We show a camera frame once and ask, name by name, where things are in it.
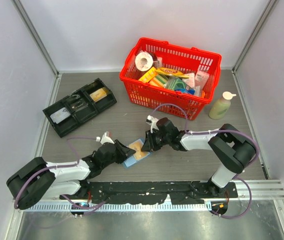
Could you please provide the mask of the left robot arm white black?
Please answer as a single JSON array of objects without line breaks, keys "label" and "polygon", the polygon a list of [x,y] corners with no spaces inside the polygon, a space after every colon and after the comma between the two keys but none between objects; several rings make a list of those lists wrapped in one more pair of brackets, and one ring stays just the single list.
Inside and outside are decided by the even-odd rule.
[{"label": "left robot arm white black", "polygon": [[102,143],[91,155],[77,161],[56,163],[36,157],[7,180],[15,199],[14,208],[26,210],[43,197],[69,195],[83,199],[89,191],[84,181],[98,176],[113,163],[123,163],[135,153],[116,139]]}]

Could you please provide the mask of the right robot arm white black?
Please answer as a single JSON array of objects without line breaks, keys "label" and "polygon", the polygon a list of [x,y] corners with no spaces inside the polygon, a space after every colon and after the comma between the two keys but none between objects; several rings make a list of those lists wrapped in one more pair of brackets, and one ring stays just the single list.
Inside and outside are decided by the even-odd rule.
[{"label": "right robot arm white black", "polygon": [[171,120],[148,116],[146,122],[150,130],[141,151],[155,152],[169,145],[176,151],[212,150],[221,165],[208,181],[208,193],[220,197],[227,184],[241,174],[247,166],[258,158],[257,143],[226,123],[221,128],[208,131],[178,130]]}]

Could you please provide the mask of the dark brown credit card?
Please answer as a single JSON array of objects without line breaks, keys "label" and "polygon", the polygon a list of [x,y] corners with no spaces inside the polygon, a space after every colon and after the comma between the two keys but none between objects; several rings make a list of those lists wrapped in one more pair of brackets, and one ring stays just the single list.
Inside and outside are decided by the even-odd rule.
[{"label": "dark brown credit card", "polygon": [[69,102],[69,105],[73,111],[78,112],[86,108],[88,106],[88,103],[83,98],[81,98],[79,100]]}]

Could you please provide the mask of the blue leather card holder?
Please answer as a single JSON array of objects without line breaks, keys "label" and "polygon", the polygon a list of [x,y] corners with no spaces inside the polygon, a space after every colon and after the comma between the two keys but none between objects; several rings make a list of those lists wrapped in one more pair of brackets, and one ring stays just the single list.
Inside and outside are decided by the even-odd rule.
[{"label": "blue leather card holder", "polygon": [[150,152],[147,151],[141,151],[141,148],[143,147],[144,143],[145,139],[140,138],[128,145],[128,147],[130,149],[133,149],[135,153],[122,163],[125,169],[132,167],[133,165],[147,158],[151,154]]}]

